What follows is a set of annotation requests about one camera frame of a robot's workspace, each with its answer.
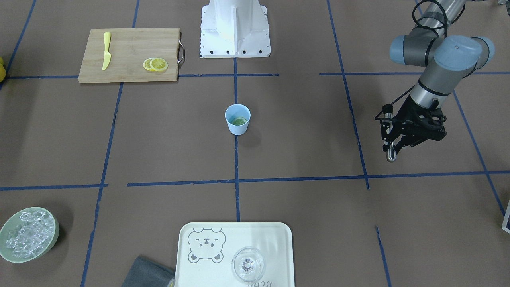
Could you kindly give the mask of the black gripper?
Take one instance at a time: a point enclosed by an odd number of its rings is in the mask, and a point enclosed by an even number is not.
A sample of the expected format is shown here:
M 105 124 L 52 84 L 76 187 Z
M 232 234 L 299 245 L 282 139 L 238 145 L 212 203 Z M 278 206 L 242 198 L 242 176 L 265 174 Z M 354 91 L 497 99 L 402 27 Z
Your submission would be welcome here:
M 447 135 L 444 127 L 446 116 L 437 98 L 432 99 L 430 107 L 423 108 L 407 96 L 394 116 L 395 120 L 393 116 L 384 118 L 381 120 L 381 138 L 384 141 L 382 149 L 387 154 L 397 155 L 404 147 L 416 146 L 426 140 L 440 141 Z

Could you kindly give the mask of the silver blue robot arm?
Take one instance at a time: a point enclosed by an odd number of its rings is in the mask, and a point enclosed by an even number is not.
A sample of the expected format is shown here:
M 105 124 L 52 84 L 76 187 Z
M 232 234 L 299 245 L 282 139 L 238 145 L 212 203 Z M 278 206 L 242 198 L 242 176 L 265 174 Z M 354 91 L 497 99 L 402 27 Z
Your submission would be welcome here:
M 495 55 L 490 39 L 449 32 L 465 7 L 465 0 L 431 0 L 419 18 L 413 14 L 415 25 L 410 33 L 398 36 L 390 45 L 392 61 L 424 67 L 424 71 L 402 94 L 404 102 L 399 111 L 394 112 L 394 103 L 390 103 L 375 116 L 388 162 L 394 162 L 402 148 L 442 140 L 447 134 L 447 118 L 441 110 L 446 99 L 463 78 L 484 67 Z

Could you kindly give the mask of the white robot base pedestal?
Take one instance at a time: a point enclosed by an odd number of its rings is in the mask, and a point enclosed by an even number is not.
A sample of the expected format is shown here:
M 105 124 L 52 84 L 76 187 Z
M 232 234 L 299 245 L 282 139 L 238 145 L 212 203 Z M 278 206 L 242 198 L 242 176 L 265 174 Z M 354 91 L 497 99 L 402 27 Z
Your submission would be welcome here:
M 201 17 L 201 58 L 271 55 L 267 8 L 258 0 L 211 0 L 202 7 Z

